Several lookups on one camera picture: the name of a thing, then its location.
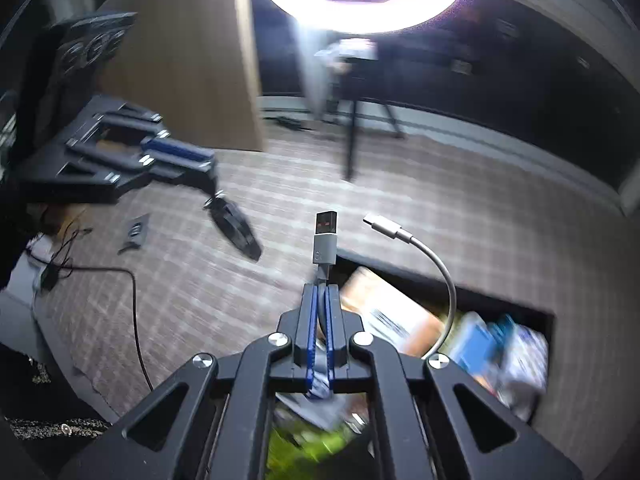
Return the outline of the light wood cabinet panel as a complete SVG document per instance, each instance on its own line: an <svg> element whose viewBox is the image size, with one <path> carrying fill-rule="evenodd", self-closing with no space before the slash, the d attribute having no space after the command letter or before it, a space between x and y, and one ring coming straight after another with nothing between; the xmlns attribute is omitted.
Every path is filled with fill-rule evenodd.
<svg viewBox="0 0 640 480"><path fill-rule="evenodd" d="M104 92L160 113L184 142L262 150L250 0L106 0L101 8L137 14L101 76Z"/></svg>

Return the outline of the lime green tube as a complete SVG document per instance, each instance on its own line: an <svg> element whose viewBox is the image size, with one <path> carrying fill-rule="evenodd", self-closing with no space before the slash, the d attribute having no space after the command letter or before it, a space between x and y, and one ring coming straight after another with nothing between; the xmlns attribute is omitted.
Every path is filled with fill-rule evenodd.
<svg viewBox="0 0 640 480"><path fill-rule="evenodd" d="M339 424L331 431L294 420L270 432L265 479L369 479L375 463L368 425Z"/></svg>

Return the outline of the light blue metal bracket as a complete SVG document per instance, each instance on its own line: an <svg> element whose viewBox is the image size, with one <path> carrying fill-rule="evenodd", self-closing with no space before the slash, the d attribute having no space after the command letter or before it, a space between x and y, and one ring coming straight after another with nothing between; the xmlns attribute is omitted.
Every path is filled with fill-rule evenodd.
<svg viewBox="0 0 640 480"><path fill-rule="evenodd" d="M470 375L483 375L500 363L516 323L510 315L486 323L476 312L462 316L448 356Z"/></svg>

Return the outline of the black tripod stand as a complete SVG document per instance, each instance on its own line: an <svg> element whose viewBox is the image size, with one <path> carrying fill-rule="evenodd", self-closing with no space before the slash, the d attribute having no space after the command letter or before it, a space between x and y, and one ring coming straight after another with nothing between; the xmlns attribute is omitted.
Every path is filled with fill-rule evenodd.
<svg viewBox="0 0 640 480"><path fill-rule="evenodd" d="M326 110L336 115L341 102L350 104L344 178L351 181L355 177L358 118L364 102L373 101L382 107L396 139L407 137L388 100L396 49L384 39L341 38L318 51L316 57L336 77Z"/></svg>

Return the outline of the black power strip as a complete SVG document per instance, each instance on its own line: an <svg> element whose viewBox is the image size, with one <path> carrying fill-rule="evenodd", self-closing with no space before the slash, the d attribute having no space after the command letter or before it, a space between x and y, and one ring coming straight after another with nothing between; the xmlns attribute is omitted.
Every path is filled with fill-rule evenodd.
<svg viewBox="0 0 640 480"><path fill-rule="evenodd" d="M286 117L286 116L276 116L276 117L266 117L268 122L273 122L275 125L291 130L291 131L309 131L310 128L299 119Z"/></svg>

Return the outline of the grey sachet on floor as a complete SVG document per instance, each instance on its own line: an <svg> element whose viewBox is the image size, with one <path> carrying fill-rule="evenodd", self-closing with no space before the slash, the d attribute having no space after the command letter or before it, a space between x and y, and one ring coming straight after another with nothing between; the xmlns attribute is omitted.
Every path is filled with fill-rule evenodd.
<svg viewBox="0 0 640 480"><path fill-rule="evenodd" d="M144 246L149 233L150 217L150 214L142 214L129 223L126 237L117 252L119 255L130 250L139 250Z"/></svg>

